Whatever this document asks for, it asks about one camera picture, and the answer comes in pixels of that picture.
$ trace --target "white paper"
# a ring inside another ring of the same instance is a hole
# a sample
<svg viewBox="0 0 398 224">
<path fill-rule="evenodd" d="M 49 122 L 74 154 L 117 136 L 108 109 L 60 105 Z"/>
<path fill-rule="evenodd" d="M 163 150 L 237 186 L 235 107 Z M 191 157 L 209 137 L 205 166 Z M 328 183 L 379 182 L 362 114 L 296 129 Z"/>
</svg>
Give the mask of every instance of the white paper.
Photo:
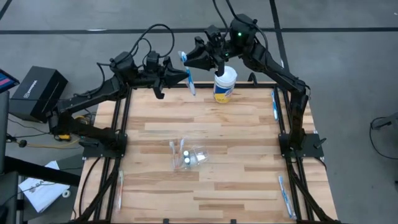
<svg viewBox="0 0 398 224">
<path fill-rule="evenodd" d="M 49 162 L 46 167 L 57 170 L 60 169 L 56 161 Z M 62 192 L 68 190 L 69 187 L 69 185 L 53 184 L 53 182 L 30 177 L 19 184 L 19 188 L 22 191 L 26 190 L 24 192 L 25 196 L 29 199 L 38 213 L 43 212 L 47 207 L 49 207 L 59 196 L 61 196 Z"/>
</svg>

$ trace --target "black box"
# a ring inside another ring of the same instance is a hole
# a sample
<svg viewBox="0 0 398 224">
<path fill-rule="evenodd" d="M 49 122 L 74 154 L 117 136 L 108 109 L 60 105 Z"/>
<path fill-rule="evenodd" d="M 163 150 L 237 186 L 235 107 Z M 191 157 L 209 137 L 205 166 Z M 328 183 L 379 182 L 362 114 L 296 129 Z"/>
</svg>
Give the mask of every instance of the black box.
<svg viewBox="0 0 398 224">
<path fill-rule="evenodd" d="M 57 104 L 67 83 L 56 69 L 33 66 L 10 99 L 9 113 L 25 121 L 46 123 L 46 112 Z"/>
</svg>

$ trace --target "concrete floor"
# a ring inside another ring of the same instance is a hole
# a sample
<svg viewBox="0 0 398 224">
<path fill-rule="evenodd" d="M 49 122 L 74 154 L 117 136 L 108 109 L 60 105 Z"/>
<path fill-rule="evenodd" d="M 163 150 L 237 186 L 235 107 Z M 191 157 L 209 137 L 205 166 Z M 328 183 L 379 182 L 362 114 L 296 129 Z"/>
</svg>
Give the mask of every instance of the concrete floor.
<svg viewBox="0 0 398 224">
<path fill-rule="evenodd" d="M 275 0 L 282 28 L 398 27 L 395 0 Z M 6 0 L 0 0 L 0 8 Z M 227 21 L 231 14 L 218 1 Z M 231 0 L 236 12 L 273 27 L 267 0 Z M 210 0 L 12 0 L 0 20 L 1 30 L 145 29 L 163 22 L 172 28 L 201 28 L 222 23 Z M 204 34 L 176 34 L 177 51 L 190 51 L 193 38 Z M 0 67 L 22 80 L 33 65 L 56 68 L 70 82 L 63 97 L 97 87 L 100 71 L 95 62 L 107 62 L 129 50 L 139 34 L 0 35 Z M 270 51 L 280 61 L 274 33 L 268 33 Z M 149 34 L 153 48 L 168 51 L 169 34 Z M 283 33 L 290 71 L 312 88 L 313 117 L 324 145 L 328 177 L 339 219 L 347 223 L 395 223 L 398 211 L 398 162 L 376 154 L 369 141 L 369 122 L 398 111 L 397 32 Z M 142 44 L 135 57 L 147 51 Z M 246 80 L 249 70 L 238 60 L 229 65 Z M 192 70 L 194 80 L 212 80 L 209 72 Z M 112 74 L 106 71 L 107 77 Z M 259 80 L 269 80 L 258 74 Z M 47 126 L 23 122 L 46 131 Z M 12 135 L 34 134 L 9 123 Z M 398 157 L 396 130 L 373 133 L 382 153 Z M 27 138 L 29 142 L 58 144 L 51 136 Z M 54 150 L 7 145 L 7 155 L 37 164 L 81 154 L 81 149 Z M 67 221 L 71 211 L 46 214 L 41 223 Z"/>
</svg>

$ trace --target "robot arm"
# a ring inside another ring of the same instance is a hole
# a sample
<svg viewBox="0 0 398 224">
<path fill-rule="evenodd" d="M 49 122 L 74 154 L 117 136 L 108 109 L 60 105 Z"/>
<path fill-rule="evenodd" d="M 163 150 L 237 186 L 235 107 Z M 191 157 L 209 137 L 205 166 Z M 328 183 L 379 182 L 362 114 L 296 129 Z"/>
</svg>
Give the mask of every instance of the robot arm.
<svg viewBox="0 0 398 224">
<path fill-rule="evenodd" d="M 247 68 L 268 75 L 281 87 L 291 93 L 289 109 L 292 128 L 289 134 L 289 148 L 302 150 L 305 133 L 302 128 L 304 110 L 308 102 L 306 84 L 293 76 L 272 59 L 266 49 L 256 38 L 256 28 L 250 26 L 253 20 L 244 14 L 237 15 L 229 28 L 229 40 L 221 35 L 215 27 L 205 31 L 208 42 L 195 38 L 195 49 L 187 54 L 185 66 L 210 70 L 217 68 L 217 75 L 224 74 L 224 63 L 232 57 L 239 57 Z"/>
<path fill-rule="evenodd" d="M 75 95 L 73 98 L 59 101 L 56 107 L 47 113 L 49 130 L 52 134 L 73 133 L 88 137 L 80 141 L 80 144 L 85 149 L 91 148 L 94 154 L 104 154 L 103 151 L 120 151 L 119 149 L 124 148 L 127 137 L 115 133 L 111 128 L 100 129 L 80 123 L 73 119 L 73 113 L 107 100 L 124 99 L 131 88 L 153 88 L 155 96 L 163 99 L 163 87 L 171 88 L 188 77 L 185 71 L 173 68 L 170 57 L 165 57 L 163 65 L 160 65 L 159 54 L 154 51 L 148 54 L 146 66 L 142 70 L 139 70 L 128 52 L 111 59 L 109 67 L 114 75 L 106 80 L 99 90 L 89 95 Z"/>
</svg>

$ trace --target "wooden tabletop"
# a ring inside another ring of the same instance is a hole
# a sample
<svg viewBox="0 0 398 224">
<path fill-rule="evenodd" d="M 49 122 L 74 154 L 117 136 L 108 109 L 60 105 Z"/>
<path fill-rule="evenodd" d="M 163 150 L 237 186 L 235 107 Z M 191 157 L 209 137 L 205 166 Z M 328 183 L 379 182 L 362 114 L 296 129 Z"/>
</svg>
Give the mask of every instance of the wooden tabletop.
<svg viewBox="0 0 398 224">
<path fill-rule="evenodd" d="M 271 91 L 236 88 L 225 105 L 214 101 L 212 89 L 197 89 L 196 97 L 184 88 L 164 90 L 164 100 L 157 100 L 151 89 L 134 91 L 126 131 L 129 142 L 120 166 L 124 171 L 122 208 L 117 210 L 115 201 L 112 222 L 161 223 L 169 218 L 173 223 L 228 223 L 231 219 L 238 223 L 293 223 L 278 183 L 282 175 L 290 194 Z M 95 125 L 110 127 L 113 110 L 114 102 L 100 104 Z M 315 130 L 309 106 L 303 126 L 310 133 Z M 181 137 L 186 137 L 189 145 L 205 146 L 209 160 L 191 171 L 174 171 L 169 141 Z M 81 185 L 94 160 L 85 162 L 76 211 Z M 83 210 L 98 192 L 103 160 L 88 179 Z M 315 159 L 303 163 L 310 193 L 326 214 L 336 218 L 325 168 Z M 105 198 L 103 218 L 107 195 Z M 306 218 L 301 194 L 299 198 Z"/>
</svg>

